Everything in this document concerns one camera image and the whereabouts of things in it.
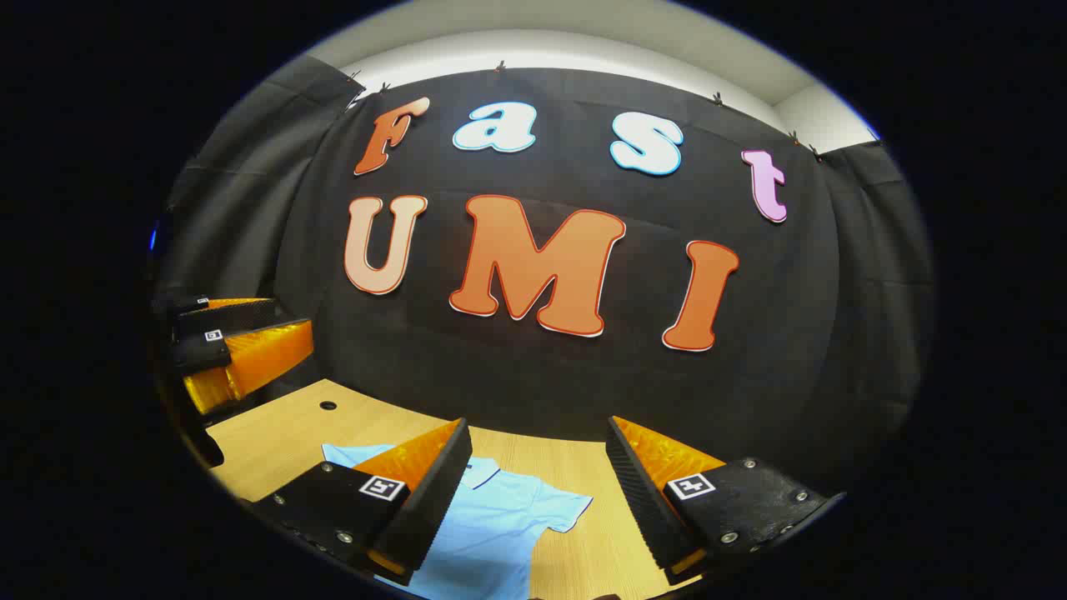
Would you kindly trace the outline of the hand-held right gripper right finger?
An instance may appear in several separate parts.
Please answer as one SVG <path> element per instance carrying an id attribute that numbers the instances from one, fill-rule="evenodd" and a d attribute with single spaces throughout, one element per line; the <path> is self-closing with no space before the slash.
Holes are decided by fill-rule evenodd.
<path id="1" fill-rule="evenodd" d="M 617 415 L 605 449 L 644 546 L 671 584 L 736 573 L 846 499 L 763 459 L 717 459 Z"/>

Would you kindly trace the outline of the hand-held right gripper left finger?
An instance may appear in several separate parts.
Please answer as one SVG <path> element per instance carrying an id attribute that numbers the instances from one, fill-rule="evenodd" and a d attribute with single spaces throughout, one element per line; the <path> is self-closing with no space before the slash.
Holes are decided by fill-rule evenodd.
<path id="1" fill-rule="evenodd" d="M 472 451 L 468 422 L 453 419 L 353 467 L 320 461 L 248 508 L 352 570 L 407 585 L 437 537 Z"/>

